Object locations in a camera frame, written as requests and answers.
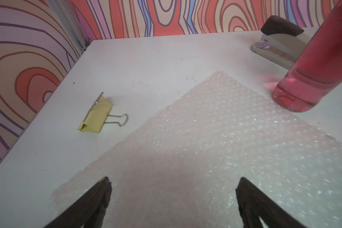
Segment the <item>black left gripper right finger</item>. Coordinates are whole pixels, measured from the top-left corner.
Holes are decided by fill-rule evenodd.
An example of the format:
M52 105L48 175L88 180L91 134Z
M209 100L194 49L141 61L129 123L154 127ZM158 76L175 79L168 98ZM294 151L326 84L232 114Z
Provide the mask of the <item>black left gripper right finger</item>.
M245 228L262 228L261 220L270 228L305 227L245 177L238 183L236 199Z

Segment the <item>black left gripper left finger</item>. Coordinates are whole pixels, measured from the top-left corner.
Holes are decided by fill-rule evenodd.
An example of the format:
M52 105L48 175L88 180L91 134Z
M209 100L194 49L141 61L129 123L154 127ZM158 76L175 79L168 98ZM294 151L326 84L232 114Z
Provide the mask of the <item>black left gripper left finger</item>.
M47 228L100 228L112 193L112 183L103 177Z

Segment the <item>clear bubble wrap sheet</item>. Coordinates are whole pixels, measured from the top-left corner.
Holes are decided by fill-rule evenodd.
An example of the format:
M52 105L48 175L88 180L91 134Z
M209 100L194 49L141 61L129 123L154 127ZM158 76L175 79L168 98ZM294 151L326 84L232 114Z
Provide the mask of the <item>clear bubble wrap sheet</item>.
M104 176L105 228L241 228L242 177L303 225L342 228L342 143L224 72L60 186L54 214Z

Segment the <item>yellow binder clip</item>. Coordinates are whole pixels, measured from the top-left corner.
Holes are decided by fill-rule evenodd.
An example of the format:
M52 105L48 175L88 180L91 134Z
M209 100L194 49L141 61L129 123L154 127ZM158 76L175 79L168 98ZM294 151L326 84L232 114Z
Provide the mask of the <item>yellow binder clip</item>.
M113 105L104 97L104 92L101 92L98 98L94 101L91 108L88 110L83 121L78 127L80 132L100 133L103 125L105 124L117 124L119 127L123 127L129 120L128 114L122 114L120 116L111 115ZM120 123L119 121L107 121L108 117L124 118L125 121Z

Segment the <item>pink bottle near stapler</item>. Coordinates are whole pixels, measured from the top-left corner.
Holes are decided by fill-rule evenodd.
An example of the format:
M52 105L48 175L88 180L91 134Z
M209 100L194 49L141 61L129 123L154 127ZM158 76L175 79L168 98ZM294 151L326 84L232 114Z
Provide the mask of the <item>pink bottle near stapler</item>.
M342 83L342 1L317 30L273 90L273 100L292 112L306 112Z

